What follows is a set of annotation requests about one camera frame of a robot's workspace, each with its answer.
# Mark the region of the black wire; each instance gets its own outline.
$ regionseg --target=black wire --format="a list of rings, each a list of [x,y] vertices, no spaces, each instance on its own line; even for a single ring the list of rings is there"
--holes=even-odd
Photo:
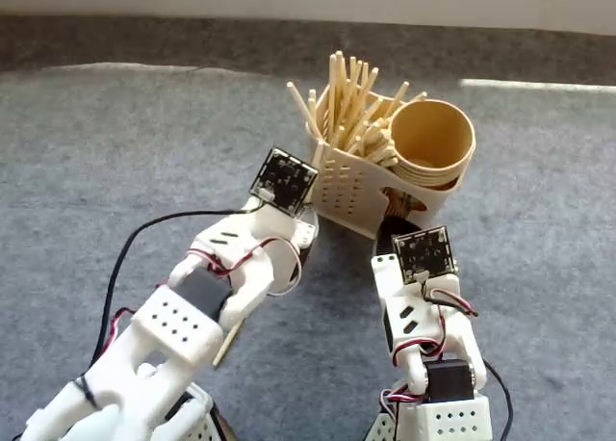
[[[504,384],[504,381],[499,373],[494,367],[492,367],[492,364],[485,359],[483,359],[483,364],[485,364],[485,367],[488,371],[490,371],[490,374],[492,374],[499,383],[500,388],[502,388],[502,392],[504,393],[504,398],[507,401],[507,423],[504,424],[502,435],[500,436],[500,441],[505,441],[507,436],[509,436],[509,431],[511,430],[511,425],[513,424],[513,402],[511,401],[511,394],[509,393],[509,388],[507,388],[507,385]]]
[[[460,313],[464,314],[465,316],[475,316],[477,317],[478,314],[475,311],[469,311],[466,308],[463,308],[462,306],[460,306],[459,304],[450,302],[450,301],[446,301],[444,299],[437,299],[437,298],[432,298],[429,297],[427,294],[427,287],[425,285],[425,282],[422,284],[422,297],[424,301],[427,301],[428,303],[432,303],[432,304],[436,304],[436,305],[440,305],[440,306],[448,306],[450,308],[453,308],[457,311],[459,311]]]
[[[112,309],[112,300],[114,299],[114,289],[116,288],[117,275],[119,274],[119,269],[122,267],[122,263],[124,262],[124,258],[126,258],[126,253],[128,253],[128,249],[135,241],[135,238],[144,230],[154,224],[158,224],[159,222],[173,220],[176,218],[183,217],[196,217],[203,215],[217,215],[217,216],[228,216],[228,215],[246,215],[248,213],[256,212],[257,210],[263,207],[264,203],[261,202],[255,208],[247,209],[247,210],[196,210],[192,212],[181,212],[181,213],[172,213],[170,215],[165,215],[163,217],[159,217],[155,220],[148,221],[137,229],[133,231],[133,233],[128,236],[128,239],[124,243],[121,252],[117,256],[115,260],[114,270],[112,271],[112,275],[109,278],[109,285],[107,286],[107,296],[105,296],[105,306],[103,307],[103,317],[100,321],[100,331],[98,332],[98,340],[96,342],[96,348],[94,349],[94,354],[92,355],[92,360],[90,362],[90,367],[96,362],[96,359],[100,357],[100,353],[103,350],[103,346],[105,345],[105,337],[107,335],[107,323],[109,322],[109,317]]]

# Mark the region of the white plastic base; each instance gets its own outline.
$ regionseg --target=white plastic base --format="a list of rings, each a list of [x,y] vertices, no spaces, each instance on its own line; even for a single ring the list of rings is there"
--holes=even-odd
[[[490,404],[485,396],[473,400],[400,405],[398,440],[491,441]]]
[[[396,424],[389,414],[380,413],[368,430],[364,441],[395,441]]]

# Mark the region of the floor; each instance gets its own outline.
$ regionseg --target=floor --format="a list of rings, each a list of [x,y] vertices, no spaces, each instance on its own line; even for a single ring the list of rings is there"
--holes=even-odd
[[[437,216],[475,336],[511,389],[510,440],[611,439],[616,397],[616,38],[534,31],[153,18],[0,18],[0,433],[86,368],[129,232],[237,207],[266,152],[308,155],[284,88],[321,89],[335,49],[464,109],[477,151]],[[535,82],[531,85],[476,80]],[[567,84],[538,85],[537,83]],[[206,218],[128,256],[138,307]],[[322,224],[302,285],[269,298],[197,382],[243,440],[361,439],[388,359],[370,241]],[[494,380],[495,437],[505,418]]]

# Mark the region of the cup rim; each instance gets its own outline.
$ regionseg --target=cup rim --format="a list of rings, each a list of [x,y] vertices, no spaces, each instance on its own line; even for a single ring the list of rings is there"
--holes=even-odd
[[[401,112],[402,109],[415,104],[417,102],[434,102],[434,103],[438,103],[438,104],[444,104],[447,105],[449,107],[451,107],[452,109],[456,110],[459,114],[462,115],[462,117],[468,122],[468,124],[471,127],[471,145],[469,147],[469,149],[467,150],[466,154],[464,154],[464,156],[462,158],[460,158],[460,160],[458,160],[457,162],[451,164],[451,165],[447,165],[446,167],[440,167],[440,168],[436,168],[436,167],[424,167],[422,165],[417,165],[413,162],[410,162],[408,159],[405,159],[404,157],[402,157],[402,155],[398,152],[398,149],[396,148],[396,156],[398,157],[398,167],[400,167],[401,165],[403,165],[403,168],[406,168],[405,166],[409,166],[409,168],[411,169],[416,169],[417,171],[422,171],[425,174],[427,174],[428,176],[441,176],[444,174],[447,174],[449,171],[452,171],[462,165],[464,165],[465,162],[467,162],[470,157],[473,155],[473,153],[475,152],[475,146],[476,146],[476,141],[475,141],[475,126],[473,125],[473,123],[471,122],[471,119],[469,118],[469,116],[467,116],[464,111],[462,109],[460,109],[459,107],[455,106],[454,104],[451,104],[448,101],[445,101],[443,99],[418,99],[416,101],[411,101],[411,102],[407,102],[405,104],[402,104],[400,107],[398,107],[394,113],[392,114],[391,120],[389,122],[389,130],[391,133],[392,130],[392,124],[394,123],[394,119],[396,118],[396,116]]]

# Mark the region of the perforated plate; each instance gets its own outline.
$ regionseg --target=perforated plate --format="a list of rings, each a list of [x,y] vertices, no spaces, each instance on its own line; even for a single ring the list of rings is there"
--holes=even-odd
[[[218,434],[216,424],[208,413],[182,441],[224,441],[224,439]]]
[[[222,343],[220,326],[165,285],[137,311],[133,324],[194,366],[214,358]]]
[[[364,441],[395,441],[395,425],[389,414],[380,413],[366,434]]]
[[[418,431],[423,441],[490,441],[492,424],[488,399],[427,403],[417,406]]]

